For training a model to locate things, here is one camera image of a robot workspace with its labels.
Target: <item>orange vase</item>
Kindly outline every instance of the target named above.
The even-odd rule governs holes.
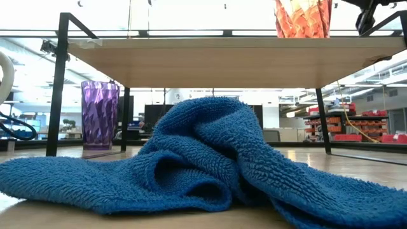
[[[279,38],[328,38],[332,0],[275,0]]]

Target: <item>black metal frame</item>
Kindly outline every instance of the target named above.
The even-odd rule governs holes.
[[[221,34],[204,34],[204,35],[150,35],[150,32],[188,32],[188,31],[219,31],[222,32]],[[245,34],[245,35],[236,35],[233,32],[275,32],[274,34],[270,35],[255,35],[255,34]],[[337,29],[334,30],[335,32],[341,31],[349,31],[348,29]],[[389,29],[384,31],[393,31],[390,35],[381,35],[375,36],[376,38],[379,37],[399,37],[403,30],[401,29]],[[49,29],[0,29],[0,32],[54,32],[55,35],[1,35],[2,38],[41,38],[41,39],[55,39],[58,38],[58,31],[49,30]],[[81,30],[69,31],[68,36],[69,38],[76,39],[76,38],[87,38],[85,35],[77,35],[77,36],[70,36],[70,32],[81,32]],[[93,30],[94,33],[97,32],[138,32],[139,35],[131,35],[133,38],[277,38],[277,31],[275,29],[151,29],[151,30],[144,30],[144,29],[132,29],[132,30]],[[356,36],[331,36],[335,38],[355,38]],[[127,35],[108,35],[108,36],[99,36],[99,38],[121,38],[126,39],[128,38]]]
[[[98,37],[90,29],[83,25],[71,13],[60,14],[59,28],[57,33],[58,34],[58,46],[56,51],[57,60],[55,61],[55,74],[52,86],[50,125],[48,129],[48,139],[46,142],[46,156],[57,156],[59,122],[62,107],[62,91],[64,89],[65,66],[68,57],[69,21],[78,26],[78,28],[81,29],[81,31],[85,32],[86,35],[88,35],[90,38],[98,39]],[[130,89],[125,88],[121,152],[126,151],[129,100],[130,100]]]
[[[407,47],[407,11],[399,11],[395,14],[391,15],[389,18],[386,18],[383,22],[380,22],[378,25],[374,26],[372,29],[368,30],[361,37],[367,37],[371,35],[373,32],[379,30],[384,25],[388,24],[389,22],[395,20],[397,17],[401,20],[401,25],[403,28],[403,37],[404,42]],[[58,30],[58,47],[57,47],[57,61],[55,63],[55,77],[54,77],[54,84],[53,84],[53,94],[52,94],[52,103],[51,103],[51,116],[50,116],[50,128],[48,131],[48,142],[47,142],[47,149],[46,155],[47,156],[56,156],[57,154],[57,141],[58,141],[58,132],[59,132],[59,121],[60,121],[60,112],[61,112],[61,103],[62,103],[62,90],[64,87],[64,73],[65,73],[65,64],[67,59],[67,46],[68,46],[68,25],[69,21],[73,22],[76,26],[78,26],[83,32],[85,32],[90,38],[97,39],[98,37],[86,28],[77,18],[75,18],[70,13],[61,13],[60,14],[60,21],[59,21],[59,30]],[[140,38],[149,36],[148,31],[139,31]],[[256,37],[256,36],[233,36],[231,31],[223,31],[223,35],[220,37]],[[177,36],[157,36],[157,37],[177,37]],[[321,126],[322,126],[322,134],[324,136],[323,145],[325,147],[326,154],[332,156],[345,156],[349,158],[357,158],[357,159],[364,159],[364,160],[373,160],[377,162],[386,162],[386,163],[394,163],[394,164],[402,164],[407,165],[404,163],[398,162],[390,162],[385,161],[379,158],[366,158],[361,156],[351,156],[351,155],[337,155],[332,154],[331,147],[332,145],[337,146],[337,144],[330,143],[329,141],[329,134],[328,134],[328,126],[326,123],[326,115],[324,110],[324,102],[322,98],[321,88],[316,88],[317,94],[317,101],[318,107],[321,117]],[[125,98],[124,98],[124,111],[123,111],[123,123],[122,123],[122,138],[121,138],[121,152],[126,151],[126,144],[127,144],[127,122],[128,122],[128,109],[129,109],[129,98],[130,98],[130,89],[125,88]],[[352,143],[342,144],[343,146],[352,146]]]

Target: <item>window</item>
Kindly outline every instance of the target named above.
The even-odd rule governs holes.
[[[389,91],[389,97],[397,96],[398,92],[397,89]]]

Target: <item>table top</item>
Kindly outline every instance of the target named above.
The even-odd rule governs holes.
[[[73,39],[126,87],[320,88],[405,49],[402,38]]]

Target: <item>black computer monitor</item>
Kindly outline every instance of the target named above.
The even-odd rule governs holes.
[[[144,123],[156,125],[157,121],[165,115],[174,105],[150,104],[144,107]]]
[[[256,114],[257,119],[259,120],[260,127],[263,128],[263,105],[249,105],[254,113]]]
[[[123,121],[123,105],[125,98],[123,96],[119,97],[119,108],[118,108],[118,121]],[[133,121],[133,110],[134,110],[134,96],[130,96],[130,102],[128,107],[128,122]]]

